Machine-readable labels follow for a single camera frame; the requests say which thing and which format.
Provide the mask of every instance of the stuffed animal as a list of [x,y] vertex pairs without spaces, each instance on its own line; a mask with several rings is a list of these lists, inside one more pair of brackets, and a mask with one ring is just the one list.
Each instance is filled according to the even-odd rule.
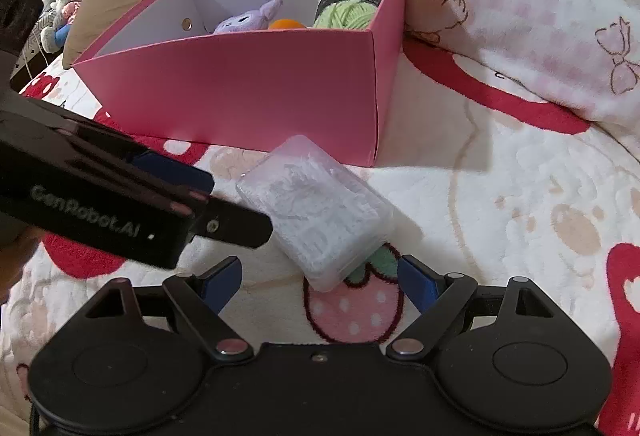
[[69,27],[76,16],[81,1],[56,0],[56,15],[53,19],[53,26],[46,26],[40,33],[40,42],[48,54],[54,54],[64,46]]
[[282,0],[266,2],[258,10],[249,10],[239,16],[234,16],[220,23],[213,31],[214,34],[227,32],[246,32],[248,30],[264,30],[276,16],[282,6]]

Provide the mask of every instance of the plastic box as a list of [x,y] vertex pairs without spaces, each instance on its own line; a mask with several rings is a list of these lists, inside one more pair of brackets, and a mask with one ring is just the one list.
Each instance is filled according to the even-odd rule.
[[[404,0],[366,30],[210,35],[269,0],[142,0],[76,60],[127,133],[271,151],[302,134],[342,163],[371,166],[398,66]],[[319,0],[276,19],[312,25]]]
[[238,192],[271,217],[274,239],[321,292],[363,263],[392,228],[392,206],[302,135],[242,175]]

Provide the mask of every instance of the purple plush toy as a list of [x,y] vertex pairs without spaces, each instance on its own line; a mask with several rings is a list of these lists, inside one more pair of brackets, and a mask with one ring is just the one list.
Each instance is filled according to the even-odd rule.
[[264,30],[282,6],[282,0],[266,2],[259,10],[249,10],[239,16],[224,20],[213,31],[214,34],[226,32],[245,32],[247,30]]

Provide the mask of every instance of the bed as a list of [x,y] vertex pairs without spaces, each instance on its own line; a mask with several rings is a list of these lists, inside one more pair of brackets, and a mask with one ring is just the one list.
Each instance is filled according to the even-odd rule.
[[[24,94],[118,128],[61,58]],[[216,190],[235,201],[235,180],[264,156],[138,140],[210,171]],[[396,231],[334,291],[316,293],[271,242],[249,251],[196,238],[176,272],[239,256],[242,287],[222,317],[254,346],[385,344],[417,316],[398,288],[399,254],[486,285],[527,275],[614,367],[599,427],[609,436],[638,432],[640,163],[620,143],[502,72],[407,38],[376,166],[350,169],[393,204]],[[0,406],[28,418],[31,359],[104,283],[118,276],[156,285],[170,274],[47,236],[2,308]]]

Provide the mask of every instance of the green yarn ball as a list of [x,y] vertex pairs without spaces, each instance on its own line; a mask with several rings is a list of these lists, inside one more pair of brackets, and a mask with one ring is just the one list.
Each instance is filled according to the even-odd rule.
[[347,0],[325,8],[314,22],[314,28],[364,30],[372,22],[378,7],[369,2]]

